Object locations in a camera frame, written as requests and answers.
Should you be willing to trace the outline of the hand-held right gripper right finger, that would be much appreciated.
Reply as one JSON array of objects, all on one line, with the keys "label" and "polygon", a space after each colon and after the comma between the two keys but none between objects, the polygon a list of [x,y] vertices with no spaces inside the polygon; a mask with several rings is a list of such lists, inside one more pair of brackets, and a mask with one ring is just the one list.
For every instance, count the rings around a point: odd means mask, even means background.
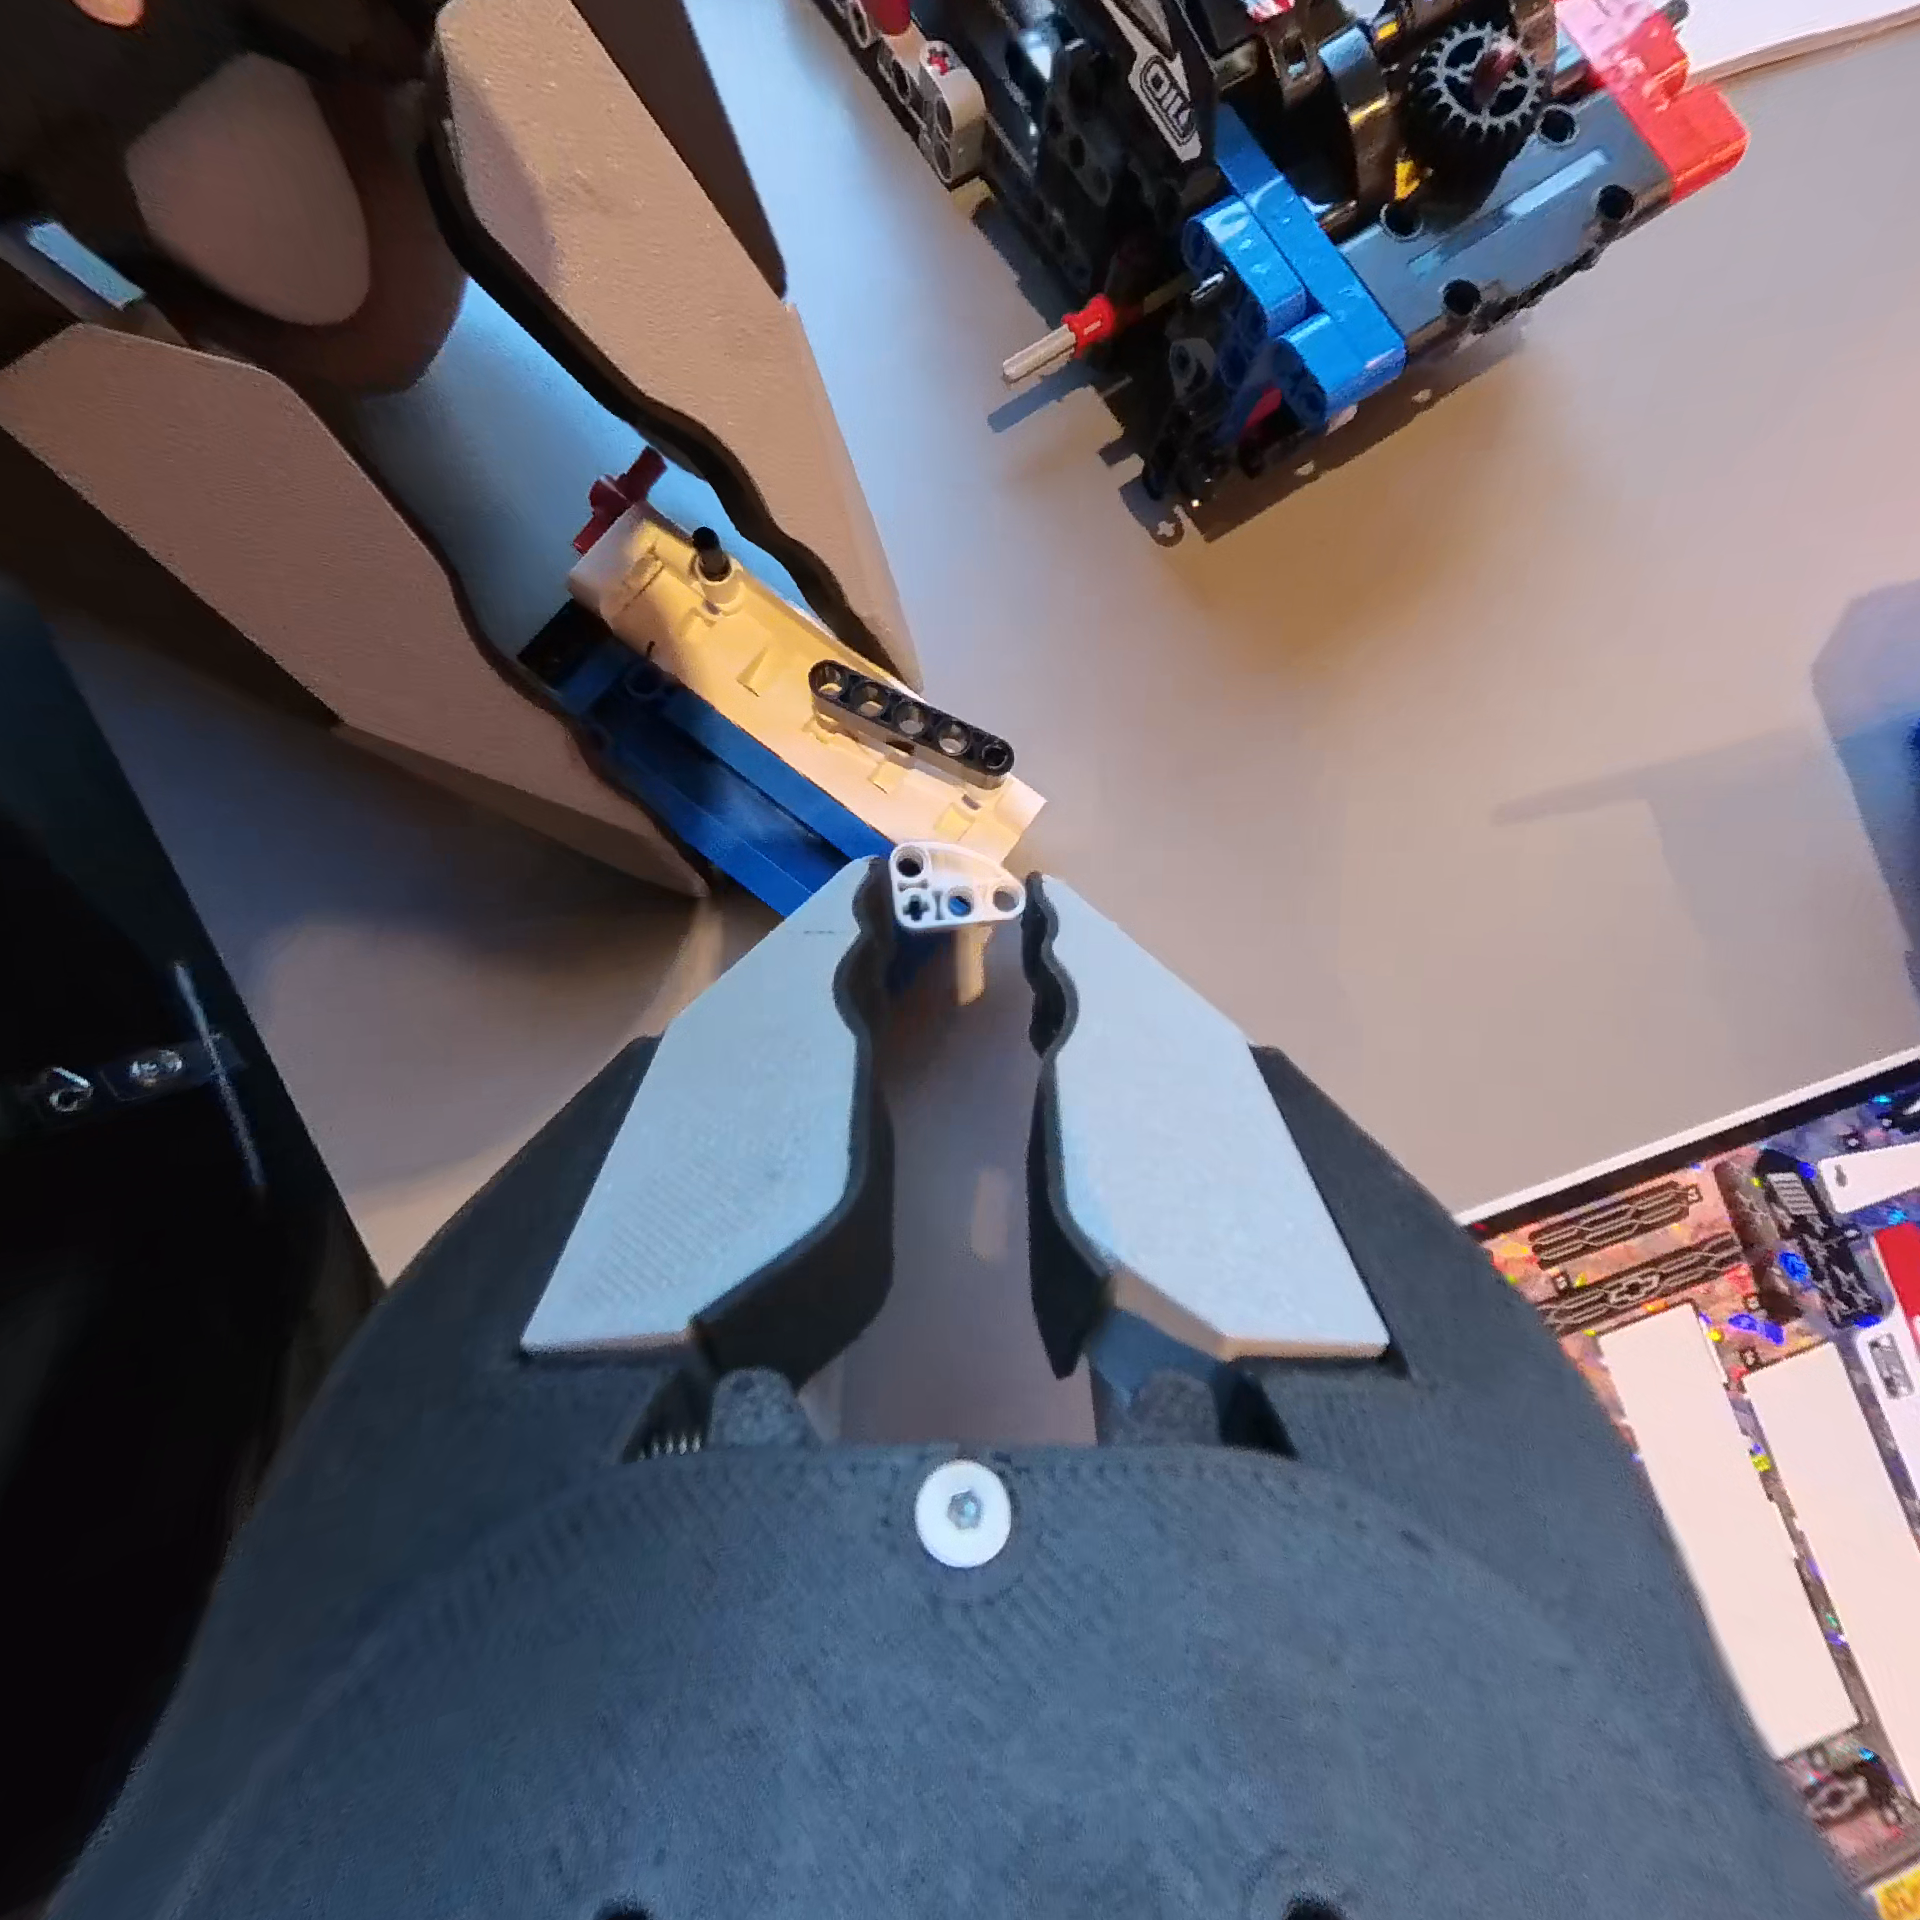
[{"label": "hand-held right gripper right finger", "polygon": [[1029,983],[1029,1281],[1053,1368],[1379,1360],[1388,1323],[1257,1046],[1065,876],[1029,876]]}]

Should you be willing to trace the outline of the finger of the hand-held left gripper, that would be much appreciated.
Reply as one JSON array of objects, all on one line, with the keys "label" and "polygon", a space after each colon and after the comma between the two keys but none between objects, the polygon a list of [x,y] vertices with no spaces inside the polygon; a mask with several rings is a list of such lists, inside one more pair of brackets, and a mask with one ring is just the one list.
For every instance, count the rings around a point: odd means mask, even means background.
[{"label": "finger of the hand-held left gripper", "polygon": [[685,855],[591,775],[475,628],[444,551],[294,388],[77,320],[0,367],[0,425],[300,679],[356,747],[706,905]]},{"label": "finger of the hand-held left gripper", "polygon": [[598,414],[706,478],[797,603],[929,679],[786,261],[680,0],[444,0],[432,197],[458,261]]}]

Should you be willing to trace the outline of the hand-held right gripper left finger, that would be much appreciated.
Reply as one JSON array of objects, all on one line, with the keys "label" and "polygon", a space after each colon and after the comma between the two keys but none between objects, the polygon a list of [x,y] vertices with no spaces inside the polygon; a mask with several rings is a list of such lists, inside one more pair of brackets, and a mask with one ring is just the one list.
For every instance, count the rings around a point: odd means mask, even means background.
[{"label": "hand-held right gripper left finger", "polygon": [[814,1389],[895,1287],[889,861],[841,861],[651,1048],[524,1352],[706,1352]]}]

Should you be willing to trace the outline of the white triangular toy connector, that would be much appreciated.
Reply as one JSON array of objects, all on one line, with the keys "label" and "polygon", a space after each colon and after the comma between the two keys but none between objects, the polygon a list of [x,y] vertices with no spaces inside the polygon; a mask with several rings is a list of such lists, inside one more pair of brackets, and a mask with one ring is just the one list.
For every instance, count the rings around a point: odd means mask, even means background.
[{"label": "white triangular toy connector", "polygon": [[908,836],[889,855],[889,897],[901,932],[963,932],[1029,916],[1029,886],[968,844]]}]

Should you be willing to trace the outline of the blue white toy brick assembly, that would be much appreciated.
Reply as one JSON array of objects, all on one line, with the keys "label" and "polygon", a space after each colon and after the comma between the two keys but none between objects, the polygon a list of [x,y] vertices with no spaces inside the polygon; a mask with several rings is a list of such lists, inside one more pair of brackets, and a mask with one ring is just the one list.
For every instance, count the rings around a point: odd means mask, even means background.
[{"label": "blue white toy brick assembly", "polygon": [[828,640],[714,529],[659,513],[659,478],[639,452],[591,481],[562,605],[514,646],[591,775],[777,916],[908,836],[1010,870],[1044,809],[1019,747]]}]

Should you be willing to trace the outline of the grey desk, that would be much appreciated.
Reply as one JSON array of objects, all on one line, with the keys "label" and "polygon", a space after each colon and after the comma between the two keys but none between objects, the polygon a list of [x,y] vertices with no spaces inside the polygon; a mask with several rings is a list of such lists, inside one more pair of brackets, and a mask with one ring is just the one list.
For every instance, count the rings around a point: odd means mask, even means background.
[{"label": "grey desk", "polygon": [[[1740,77],[1750,167],[1491,367],[1214,544],[1156,544],[1088,388],[1003,390],[1029,267],[801,0],[706,0],[736,146],[929,688],[1163,971],[1442,1205],[1920,1046],[1920,30]],[[371,440],[487,627],[560,603],[630,452],[468,292]],[[610,876],[210,664],[207,605],[35,585],[371,1262],[764,908]]]}]

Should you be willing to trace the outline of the holographic sticker sheet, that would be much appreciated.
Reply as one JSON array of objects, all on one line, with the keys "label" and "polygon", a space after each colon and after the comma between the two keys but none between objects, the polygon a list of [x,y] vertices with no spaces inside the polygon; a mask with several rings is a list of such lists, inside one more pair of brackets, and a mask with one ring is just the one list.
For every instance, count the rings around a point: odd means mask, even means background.
[{"label": "holographic sticker sheet", "polygon": [[1920,1048],[1463,1218],[1640,1463],[1750,1725],[1920,1909]]}]

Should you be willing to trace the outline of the person's dark jacket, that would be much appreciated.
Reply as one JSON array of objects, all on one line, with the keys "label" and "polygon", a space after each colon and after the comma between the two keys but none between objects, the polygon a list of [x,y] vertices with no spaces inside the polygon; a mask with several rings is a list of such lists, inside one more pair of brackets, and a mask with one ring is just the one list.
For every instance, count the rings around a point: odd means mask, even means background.
[{"label": "person's dark jacket", "polygon": [[128,1781],[379,1262],[41,605],[0,590],[0,1909]]}]

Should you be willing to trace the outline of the toy car chassis model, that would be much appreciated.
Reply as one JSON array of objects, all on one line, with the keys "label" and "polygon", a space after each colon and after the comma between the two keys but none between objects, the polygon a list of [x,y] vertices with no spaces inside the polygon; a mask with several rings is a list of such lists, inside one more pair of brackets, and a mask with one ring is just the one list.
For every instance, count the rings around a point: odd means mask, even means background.
[{"label": "toy car chassis model", "polygon": [[1678,0],[820,0],[1065,313],[1003,365],[1142,388],[1142,489],[1379,415],[1750,158]]}]

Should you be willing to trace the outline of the toy instruction booklet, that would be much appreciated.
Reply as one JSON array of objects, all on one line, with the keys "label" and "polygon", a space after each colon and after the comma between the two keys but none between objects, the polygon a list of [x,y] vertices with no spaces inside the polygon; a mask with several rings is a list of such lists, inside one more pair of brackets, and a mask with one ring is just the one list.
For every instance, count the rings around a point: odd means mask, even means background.
[{"label": "toy instruction booklet", "polygon": [[1858,46],[1914,20],[1920,0],[1693,0],[1673,30],[1693,46],[1693,86],[1733,86],[1754,69]]}]

